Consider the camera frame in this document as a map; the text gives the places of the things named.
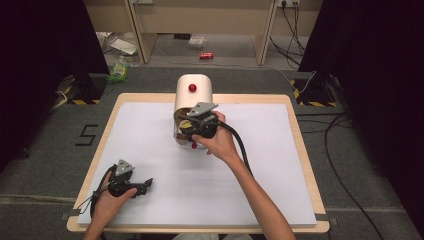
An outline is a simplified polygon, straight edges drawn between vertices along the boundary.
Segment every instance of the white cylinder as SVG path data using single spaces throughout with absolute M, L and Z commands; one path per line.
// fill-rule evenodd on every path
M 174 138 L 182 146 L 188 145 L 189 142 L 187 140 L 177 139 L 177 135 L 181 133 L 178 128 L 181 119 L 178 116 L 190 111 L 198 102 L 213 103 L 211 80 L 203 74 L 186 74 L 181 76 L 178 79 L 175 94 Z

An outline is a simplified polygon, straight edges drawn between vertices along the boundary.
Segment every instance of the red can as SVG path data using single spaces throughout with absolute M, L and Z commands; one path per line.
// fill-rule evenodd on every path
M 212 52 L 200 53 L 199 56 L 200 56 L 200 59 L 213 59 Z

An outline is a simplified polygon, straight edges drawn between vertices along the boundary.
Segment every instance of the white paper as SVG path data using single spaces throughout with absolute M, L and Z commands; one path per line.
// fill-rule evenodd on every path
M 130 199 L 110 226 L 257 226 L 232 172 L 205 149 L 180 147 L 173 138 L 171 103 L 124 103 L 89 192 L 119 159 L 135 169 L 131 182 L 153 178 L 147 195 Z M 315 215 L 283 104 L 221 104 L 241 136 L 255 179 L 291 225 L 314 225 Z M 78 224 L 90 223 L 89 211 Z
M 110 46 L 113 47 L 113 48 L 116 48 L 118 50 L 121 50 L 125 53 L 128 53 L 130 55 L 133 55 L 135 53 L 135 51 L 137 51 L 136 45 L 129 43 L 129 42 L 126 42 L 126 41 L 123 41 L 119 38 L 117 38 L 112 44 L 110 44 Z

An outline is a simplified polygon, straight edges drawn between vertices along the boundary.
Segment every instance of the black curtain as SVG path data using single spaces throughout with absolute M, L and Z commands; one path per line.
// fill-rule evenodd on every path
M 424 236 L 424 1 L 324 0 L 299 71 L 339 79 L 375 164 Z
M 82 0 L 1 1 L 0 171 L 29 145 L 67 76 L 108 73 Z

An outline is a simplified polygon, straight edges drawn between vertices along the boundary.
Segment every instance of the wooden table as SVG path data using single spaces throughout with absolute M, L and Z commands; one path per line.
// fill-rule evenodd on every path
M 292 128 L 294 141 L 298 150 L 298 154 L 301 160 L 301 165 L 304 171 L 305 180 L 309 194 L 312 199 L 312 205 L 315 214 L 325 215 L 324 205 L 319 193 L 319 189 L 315 180 L 315 176 L 306 152 L 303 138 L 300 133 L 299 125 L 294 114 L 294 110 L 291 101 L 286 95 L 256 95 L 256 94 L 214 94 L 213 99 L 215 103 L 274 103 L 274 104 L 285 104 L 289 113 L 289 121 Z M 100 140 L 97 151 L 94 155 L 93 161 L 87 172 L 87 176 L 81 187 L 81 191 L 78 195 L 74 208 L 77 208 L 87 197 L 89 197 L 88 189 L 91 185 L 93 175 L 97 169 L 100 157 L 105 148 L 108 136 L 110 135 L 113 123 L 115 122 L 117 113 L 120 106 L 125 102 L 169 102 L 175 101 L 175 94 L 165 93 L 124 93 L 119 96 L 117 102 L 113 108 L 109 121 L 106 125 L 103 136 Z M 78 216 L 71 216 L 68 220 L 68 230 L 72 232 L 84 232 L 85 227 L 77 224 Z M 317 219 L 317 224 L 312 227 L 293 227 L 293 231 L 296 233 L 325 233 L 329 230 L 328 221 L 320 221 Z M 183 232 L 198 232 L 198 233 L 261 233 L 261 229 L 257 228 L 241 228 L 241 229 L 217 229 L 217 228 L 153 228 L 153 227 L 113 227 L 106 228 L 104 231 L 110 232 L 126 232 L 126 233 L 183 233 Z

